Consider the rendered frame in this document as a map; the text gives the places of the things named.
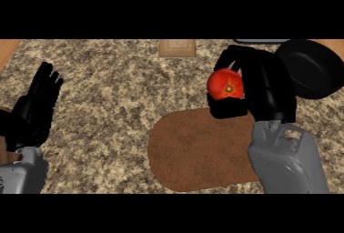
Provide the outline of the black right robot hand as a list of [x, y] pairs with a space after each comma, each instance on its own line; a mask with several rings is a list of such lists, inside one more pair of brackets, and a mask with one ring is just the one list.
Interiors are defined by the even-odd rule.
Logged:
[[214, 70], [228, 68], [231, 64], [235, 71], [243, 70], [245, 97], [216, 100], [207, 96], [213, 117], [225, 119], [251, 113], [257, 121], [294, 123], [297, 100], [293, 79], [278, 55], [248, 46], [229, 45]]

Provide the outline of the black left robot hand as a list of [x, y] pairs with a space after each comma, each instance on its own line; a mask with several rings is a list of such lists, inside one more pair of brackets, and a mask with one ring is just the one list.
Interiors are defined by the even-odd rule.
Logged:
[[0, 136], [6, 138], [8, 151], [23, 147], [40, 147], [52, 129], [52, 115], [64, 79], [43, 62], [34, 75], [28, 93], [20, 97], [8, 112], [0, 110]]

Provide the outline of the red tomato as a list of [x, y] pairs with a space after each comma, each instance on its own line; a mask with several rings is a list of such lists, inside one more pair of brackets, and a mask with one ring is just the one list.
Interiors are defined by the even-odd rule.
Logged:
[[207, 91], [214, 100], [226, 97], [244, 97], [244, 83], [241, 75], [229, 68], [220, 68], [207, 81]]

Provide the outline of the black pot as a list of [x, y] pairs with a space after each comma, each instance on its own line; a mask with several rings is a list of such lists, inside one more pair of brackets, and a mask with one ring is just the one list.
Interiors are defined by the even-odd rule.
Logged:
[[322, 99], [344, 87], [344, 60], [330, 47], [291, 39], [281, 44], [276, 55], [288, 68], [297, 96]]

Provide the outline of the brown wooden cutting board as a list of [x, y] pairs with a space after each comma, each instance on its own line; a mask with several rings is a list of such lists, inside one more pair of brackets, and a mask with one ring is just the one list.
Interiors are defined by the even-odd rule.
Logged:
[[178, 111], [150, 135], [150, 166], [161, 185], [188, 192], [259, 180], [247, 149], [254, 119], [216, 119], [207, 108]]

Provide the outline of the dark grey appliance edge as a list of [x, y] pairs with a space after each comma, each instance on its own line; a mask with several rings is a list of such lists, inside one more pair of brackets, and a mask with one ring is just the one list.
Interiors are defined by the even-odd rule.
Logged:
[[275, 45], [282, 44], [290, 39], [234, 39], [234, 41], [240, 44], [254, 44], [254, 45]]

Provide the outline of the tan square tile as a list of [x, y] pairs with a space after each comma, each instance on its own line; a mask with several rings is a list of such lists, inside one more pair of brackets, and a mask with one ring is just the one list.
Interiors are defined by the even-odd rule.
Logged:
[[161, 39], [158, 55], [161, 57], [195, 57], [197, 41], [194, 39]]

